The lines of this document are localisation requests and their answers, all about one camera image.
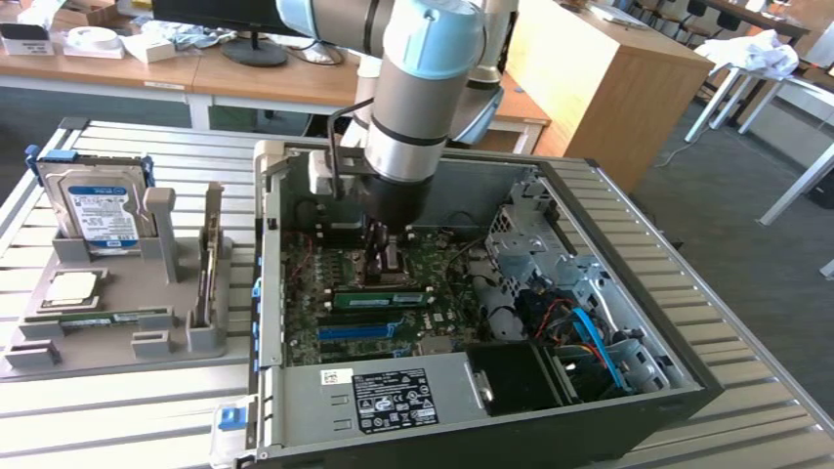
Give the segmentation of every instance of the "red cable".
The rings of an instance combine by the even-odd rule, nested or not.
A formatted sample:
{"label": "red cable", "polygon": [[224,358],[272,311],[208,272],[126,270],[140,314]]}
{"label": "red cable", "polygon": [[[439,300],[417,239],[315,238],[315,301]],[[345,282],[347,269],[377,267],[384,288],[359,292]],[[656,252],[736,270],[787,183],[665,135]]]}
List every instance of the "red cable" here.
{"label": "red cable", "polygon": [[583,344],[583,345],[589,348],[589,351],[593,353],[593,356],[596,357],[596,359],[601,363],[601,366],[607,369],[608,365],[605,364],[604,360],[601,359],[601,355],[599,355],[599,351],[589,344]]}
{"label": "red cable", "polygon": [[544,313],[544,319],[541,320],[541,324],[537,327],[537,331],[535,332],[535,335],[532,336],[536,339],[537,339],[537,336],[541,335],[541,330],[544,330],[544,325],[547,324],[547,320],[549,319],[549,313],[552,312],[552,309],[557,303],[573,304],[573,301],[567,298],[556,298],[555,300],[552,300],[552,303],[549,303],[549,306],[547,307],[547,313]]}
{"label": "red cable", "polygon": [[307,263],[307,260],[309,259],[309,255],[312,254],[312,238],[304,234],[304,233],[299,233],[303,237],[307,238],[307,254],[304,256],[304,260],[301,261],[301,263],[296,266],[296,268],[292,270],[292,275],[289,276],[289,283],[292,283],[292,280],[296,279],[296,275],[299,274],[299,272],[301,271],[301,267],[304,266],[304,264]]}

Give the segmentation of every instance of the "white box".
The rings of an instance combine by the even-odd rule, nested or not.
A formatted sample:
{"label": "white box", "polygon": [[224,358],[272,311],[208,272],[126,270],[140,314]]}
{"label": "white box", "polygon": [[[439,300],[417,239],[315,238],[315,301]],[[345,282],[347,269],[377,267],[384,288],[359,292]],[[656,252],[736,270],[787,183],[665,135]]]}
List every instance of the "white box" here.
{"label": "white box", "polygon": [[156,34],[122,36],[121,43],[130,55],[145,64],[164,61],[176,55],[173,43]]}
{"label": "white box", "polygon": [[53,56],[46,30],[32,24],[0,24],[0,38],[9,56]]}
{"label": "white box", "polygon": [[80,26],[70,29],[66,34],[64,55],[122,59],[125,48],[121,46],[118,35],[112,30],[97,26]]}

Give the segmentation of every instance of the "gray floor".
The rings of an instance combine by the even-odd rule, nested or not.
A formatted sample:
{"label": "gray floor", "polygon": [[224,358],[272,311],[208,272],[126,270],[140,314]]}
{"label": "gray floor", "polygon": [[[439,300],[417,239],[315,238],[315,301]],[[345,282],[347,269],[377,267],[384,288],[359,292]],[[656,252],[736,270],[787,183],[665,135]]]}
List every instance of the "gray floor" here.
{"label": "gray floor", "polygon": [[[657,156],[683,145],[702,107],[690,106]],[[656,225],[779,362],[834,414],[834,210],[800,198],[764,228],[754,221],[799,174],[732,129],[708,131],[633,193]]]}
{"label": "gray floor", "polygon": [[[185,106],[0,88],[0,199],[24,167],[24,148],[45,143],[61,116],[188,125]],[[664,151],[677,148],[700,107],[692,105]],[[252,130],[245,112],[212,120]],[[284,126],[303,125],[288,118]],[[708,132],[673,163],[651,169],[635,198],[657,226],[684,241],[681,253],[782,364],[834,413],[834,282],[816,269],[834,258],[834,211],[799,200],[767,229],[752,221],[798,174],[730,129]]]}

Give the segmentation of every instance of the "robotic arm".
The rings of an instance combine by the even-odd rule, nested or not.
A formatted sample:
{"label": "robotic arm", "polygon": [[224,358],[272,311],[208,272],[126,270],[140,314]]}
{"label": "robotic arm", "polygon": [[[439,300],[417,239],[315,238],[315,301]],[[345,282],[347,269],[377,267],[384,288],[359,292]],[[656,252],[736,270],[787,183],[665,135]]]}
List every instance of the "robotic arm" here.
{"label": "robotic arm", "polygon": [[372,91],[363,90],[373,96],[361,113],[373,174],[360,177],[357,193],[368,217],[399,233],[421,212],[447,141],[479,140],[500,103],[497,61],[517,1],[276,3],[300,33],[381,59]]}

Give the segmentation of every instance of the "hard drive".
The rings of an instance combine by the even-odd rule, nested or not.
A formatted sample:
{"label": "hard drive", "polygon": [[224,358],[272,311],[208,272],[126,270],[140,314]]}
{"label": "hard drive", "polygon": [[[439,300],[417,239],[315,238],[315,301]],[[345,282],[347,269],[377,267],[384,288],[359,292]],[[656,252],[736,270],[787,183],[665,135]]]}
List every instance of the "hard drive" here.
{"label": "hard drive", "polygon": [[153,185],[149,157],[78,155],[52,150],[37,159],[37,174],[49,197],[61,235],[84,239],[94,254],[138,250],[138,239],[156,236],[144,210]]}

